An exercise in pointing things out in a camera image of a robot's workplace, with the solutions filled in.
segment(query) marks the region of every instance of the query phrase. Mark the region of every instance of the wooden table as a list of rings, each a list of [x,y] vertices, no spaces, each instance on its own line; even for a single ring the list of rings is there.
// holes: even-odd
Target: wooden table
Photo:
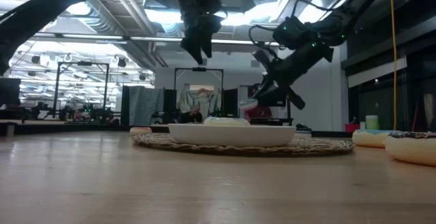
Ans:
[[[436,169],[381,149],[220,157],[134,148],[127,135],[1,138],[1,223],[436,222]]]

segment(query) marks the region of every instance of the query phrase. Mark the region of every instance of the ceiling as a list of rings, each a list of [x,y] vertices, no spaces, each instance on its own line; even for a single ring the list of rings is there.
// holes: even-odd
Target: ceiling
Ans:
[[[20,5],[26,0],[0,0],[0,14]],[[228,10],[228,18],[214,39],[249,40],[248,30],[252,24],[276,27],[293,9],[295,0],[276,0],[242,10],[249,5],[244,0],[221,0]],[[323,7],[337,7],[345,0],[310,0]],[[398,0],[398,5],[406,0]],[[362,24],[377,20],[376,15],[386,13],[386,0],[377,0],[372,9],[376,14],[368,13]],[[185,30],[180,21],[174,0],[89,0],[69,8],[55,22],[42,29],[45,33],[77,33],[88,35],[124,35],[124,36],[159,36],[182,37]],[[301,21],[315,22],[325,12],[311,6],[297,8]],[[272,40],[271,33],[263,30],[253,31],[253,38],[260,41]],[[121,77],[125,82],[142,82],[153,86],[156,69],[175,67],[195,67],[197,63],[180,48],[178,43],[143,42],[117,40],[113,42],[90,39],[77,41],[58,38],[33,38],[20,47],[10,64],[14,66],[11,76],[24,79],[44,78],[52,80],[52,72],[57,68],[57,61],[66,56],[72,61],[90,61],[110,64],[109,79],[115,85]],[[247,45],[214,44],[213,57],[207,61],[207,67],[222,68],[230,71],[263,72],[262,67],[253,65],[251,55],[255,48]],[[44,56],[45,63],[36,65],[31,62],[33,56]],[[118,67],[119,58],[125,58],[126,67]],[[29,70],[38,69],[36,78],[28,78]],[[93,72],[87,80],[103,80],[105,73],[96,65],[76,68],[78,71]],[[145,81],[140,81],[140,73],[147,74]],[[74,78],[74,72],[68,72],[62,78]]]

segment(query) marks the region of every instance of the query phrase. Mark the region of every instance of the round placemat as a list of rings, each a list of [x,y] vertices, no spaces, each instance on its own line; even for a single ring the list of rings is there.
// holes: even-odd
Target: round placemat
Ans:
[[[148,135],[135,135],[131,138],[136,146],[155,148],[160,150],[173,150],[189,153],[208,153],[218,155],[262,156],[262,157],[296,157],[309,155],[337,155],[350,153],[354,143],[343,140],[324,138],[295,138],[291,143],[283,146],[206,146],[182,144],[175,141],[169,133],[153,133]]]

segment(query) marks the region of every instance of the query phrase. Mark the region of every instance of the white ceramic bowl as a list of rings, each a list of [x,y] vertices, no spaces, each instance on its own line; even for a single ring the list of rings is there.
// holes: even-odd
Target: white ceramic bowl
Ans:
[[[219,146],[279,146],[291,142],[295,127],[169,124],[180,143]]]

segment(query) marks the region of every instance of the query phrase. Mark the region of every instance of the yellow cable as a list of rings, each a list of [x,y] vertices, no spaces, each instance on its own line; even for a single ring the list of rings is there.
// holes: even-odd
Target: yellow cable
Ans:
[[[390,13],[392,18],[392,40],[394,42],[394,130],[396,130],[396,36],[394,11],[394,0],[390,0]]]

